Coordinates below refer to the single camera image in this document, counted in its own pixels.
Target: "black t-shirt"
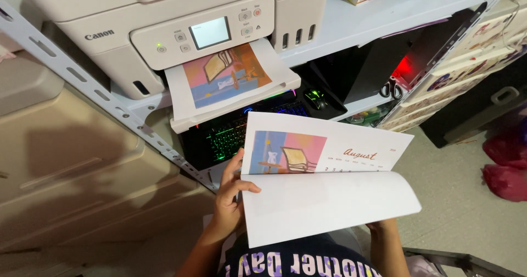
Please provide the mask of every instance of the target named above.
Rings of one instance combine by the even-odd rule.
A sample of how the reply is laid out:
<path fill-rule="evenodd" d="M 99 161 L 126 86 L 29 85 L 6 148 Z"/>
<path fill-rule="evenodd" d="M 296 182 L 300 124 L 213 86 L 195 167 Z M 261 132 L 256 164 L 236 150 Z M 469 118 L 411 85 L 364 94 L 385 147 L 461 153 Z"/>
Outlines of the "black t-shirt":
<path fill-rule="evenodd" d="M 225 255 L 218 277 L 381 277 L 362 255 L 327 233 L 256 248 L 248 247 L 243 234 Z"/>

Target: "red plastic bag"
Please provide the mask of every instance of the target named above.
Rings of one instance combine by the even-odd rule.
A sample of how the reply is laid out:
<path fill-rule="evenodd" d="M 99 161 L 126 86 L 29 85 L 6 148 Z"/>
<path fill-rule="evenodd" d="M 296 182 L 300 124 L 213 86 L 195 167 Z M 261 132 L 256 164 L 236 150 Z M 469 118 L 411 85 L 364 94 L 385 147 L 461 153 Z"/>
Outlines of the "red plastic bag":
<path fill-rule="evenodd" d="M 527 145 L 518 128 L 488 139 L 483 150 L 498 165 L 527 169 Z"/>
<path fill-rule="evenodd" d="M 527 171 L 485 165 L 482 172 L 487 186 L 496 196 L 513 202 L 527 201 Z"/>

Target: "calendar page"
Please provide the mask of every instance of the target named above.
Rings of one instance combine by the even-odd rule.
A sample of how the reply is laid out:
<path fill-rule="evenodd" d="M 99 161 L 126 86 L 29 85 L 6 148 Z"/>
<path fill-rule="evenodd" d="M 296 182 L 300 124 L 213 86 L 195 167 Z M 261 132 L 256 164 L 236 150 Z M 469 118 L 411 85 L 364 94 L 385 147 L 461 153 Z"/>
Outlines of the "calendar page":
<path fill-rule="evenodd" d="M 413 135 L 249 112 L 241 174 L 390 171 Z"/>

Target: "printer control panel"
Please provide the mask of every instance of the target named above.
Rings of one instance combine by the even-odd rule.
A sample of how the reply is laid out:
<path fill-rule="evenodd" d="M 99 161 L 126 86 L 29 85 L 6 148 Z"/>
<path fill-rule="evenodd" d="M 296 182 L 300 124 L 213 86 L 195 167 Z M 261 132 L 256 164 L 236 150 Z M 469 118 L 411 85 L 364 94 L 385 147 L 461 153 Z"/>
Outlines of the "printer control panel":
<path fill-rule="evenodd" d="M 130 39 L 150 68 L 163 70 L 273 31 L 274 0 L 240 0 L 134 30 Z"/>

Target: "printer display screen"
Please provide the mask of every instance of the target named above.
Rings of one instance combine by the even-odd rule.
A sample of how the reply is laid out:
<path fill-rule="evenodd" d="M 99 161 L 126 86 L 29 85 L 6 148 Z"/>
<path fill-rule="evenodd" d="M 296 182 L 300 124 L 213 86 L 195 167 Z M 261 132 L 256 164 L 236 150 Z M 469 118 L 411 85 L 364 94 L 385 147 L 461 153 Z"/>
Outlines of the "printer display screen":
<path fill-rule="evenodd" d="M 189 27 L 198 50 L 231 40 L 227 17 L 221 17 Z"/>

